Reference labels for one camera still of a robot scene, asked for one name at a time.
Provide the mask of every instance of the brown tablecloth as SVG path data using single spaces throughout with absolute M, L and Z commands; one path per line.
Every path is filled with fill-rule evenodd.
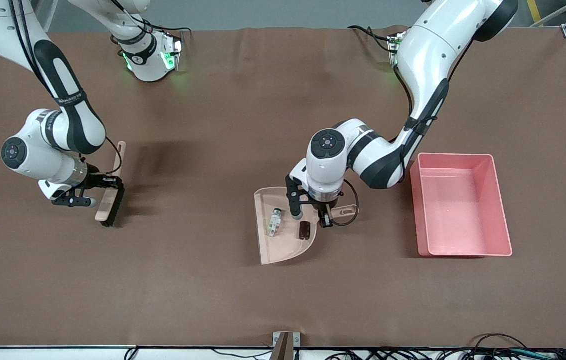
M 475 43 L 419 148 L 494 155 L 512 257 L 418 256 L 409 180 L 379 191 L 349 174 L 359 220 L 271 266 L 259 262 L 253 193 L 284 186 L 312 135 L 339 121 L 399 132 L 407 100 L 388 54 L 353 30 L 195 32 L 182 71 L 148 84 L 109 36 L 52 38 L 109 136 L 128 143 L 119 228 L 50 205 L 0 158 L 0 344 L 255 346 L 291 330 L 306 346 L 464 346 L 501 332 L 566 347 L 559 29 Z M 0 149 L 54 106 L 0 59 Z M 109 146 L 88 158 L 102 170 L 113 160 Z

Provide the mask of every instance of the floor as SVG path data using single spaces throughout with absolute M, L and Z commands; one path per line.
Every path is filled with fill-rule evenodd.
M 56 0 L 36 0 L 42 9 Z M 560 9 L 566 0 L 519 0 L 512 27 L 529 27 L 536 18 Z M 154 0 L 144 14 L 153 23 L 192 30 L 237 30 L 242 28 L 345 28 L 362 25 L 386 28 L 410 25 L 423 13 L 419 0 Z M 566 22 L 566 13 L 548 22 L 558 26 Z M 104 32 L 105 27 L 87 13 L 65 0 L 57 2 L 49 23 L 50 32 Z

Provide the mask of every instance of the dark brown object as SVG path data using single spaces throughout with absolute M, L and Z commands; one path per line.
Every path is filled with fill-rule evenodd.
M 560 29 L 475 43 L 419 148 L 494 155 L 513 257 L 420 257 L 409 179 L 374 191 L 349 173 L 357 221 L 272 266 L 260 265 L 254 192 L 284 186 L 312 134 L 339 121 L 399 132 L 408 104 L 388 54 L 353 30 L 195 32 L 183 72 L 146 84 L 109 34 L 52 38 L 112 141 L 127 142 L 127 191 L 120 228 L 103 228 L 0 158 L 1 345 L 257 346 L 286 329 L 306 346 L 465 346 L 499 332 L 566 347 Z M 55 103 L 35 76 L 0 59 L 0 149 L 41 107 Z M 88 160 L 113 157 L 105 145 Z
M 269 360 L 292 360 L 294 358 L 294 345 L 294 333 L 281 332 Z
M 310 223 L 307 221 L 301 221 L 298 226 L 298 238 L 300 240 L 309 240 L 310 239 Z

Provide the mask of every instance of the pink dustpan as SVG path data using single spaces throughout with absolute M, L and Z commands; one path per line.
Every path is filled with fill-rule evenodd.
M 319 213 L 311 205 L 303 205 L 303 218 L 295 220 L 290 214 L 287 189 L 285 187 L 267 187 L 254 193 L 256 207 L 256 226 L 258 229 L 258 249 L 261 265 L 285 262 L 305 253 L 317 237 Z M 276 236 L 267 235 L 270 217 L 274 208 L 282 210 L 281 224 Z M 356 212 L 356 205 L 336 207 L 331 211 L 333 219 L 351 217 Z M 301 221 L 310 223 L 310 238 L 299 239 Z

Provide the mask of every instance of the pink plastic bin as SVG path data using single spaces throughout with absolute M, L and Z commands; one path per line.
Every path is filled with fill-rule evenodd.
M 492 155 L 419 153 L 411 167 L 421 256 L 511 256 Z

